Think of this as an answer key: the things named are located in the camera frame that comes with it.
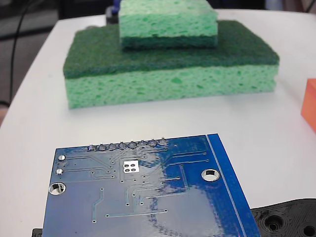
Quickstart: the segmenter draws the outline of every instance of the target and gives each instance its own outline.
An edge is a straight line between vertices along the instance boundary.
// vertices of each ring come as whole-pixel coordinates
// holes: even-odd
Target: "mounting hole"
[[[274,232],[283,227],[283,219],[276,215],[269,216],[265,220],[265,225],[270,231]]]
[[[308,237],[313,237],[316,235],[316,230],[313,226],[306,226],[304,228],[304,234]]]
[[[202,178],[208,182],[214,182],[218,180],[219,177],[220,177],[220,174],[215,169],[206,169],[202,172]]]
[[[66,190],[66,185],[63,183],[53,183],[49,186],[48,192],[52,195],[61,195]]]

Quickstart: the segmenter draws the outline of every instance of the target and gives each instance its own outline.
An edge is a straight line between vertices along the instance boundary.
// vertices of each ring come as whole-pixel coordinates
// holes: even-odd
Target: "large sponge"
[[[78,32],[64,65],[70,108],[273,91],[279,57],[235,21],[214,49],[122,52],[118,25]]]
[[[217,12],[206,0],[123,0],[119,25],[123,48],[217,45]]]

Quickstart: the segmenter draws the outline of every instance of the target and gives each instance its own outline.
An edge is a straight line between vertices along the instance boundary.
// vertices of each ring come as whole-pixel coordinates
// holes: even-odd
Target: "white table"
[[[251,208],[316,198],[316,134],[300,115],[316,77],[316,15],[219,10],[280,55],[274,93],[69,110],[63,64],[77,30],[104,16],[57,23],[0,129],[0,236],[41,228],[55,149],[219,133]]]

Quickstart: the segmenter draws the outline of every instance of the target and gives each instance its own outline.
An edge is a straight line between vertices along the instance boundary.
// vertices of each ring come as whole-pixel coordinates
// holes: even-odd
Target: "blue object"
[[[118,14],[121,0],[114,0],[114,5],[112,8],[112,14]]]
[[[260,237],[217,134],[57,149],[43,237]]]

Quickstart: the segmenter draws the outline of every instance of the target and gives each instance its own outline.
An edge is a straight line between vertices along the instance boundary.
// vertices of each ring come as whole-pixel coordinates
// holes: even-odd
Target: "orange block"
[[[308,79],[302,116],[316,132],[316,79]]]

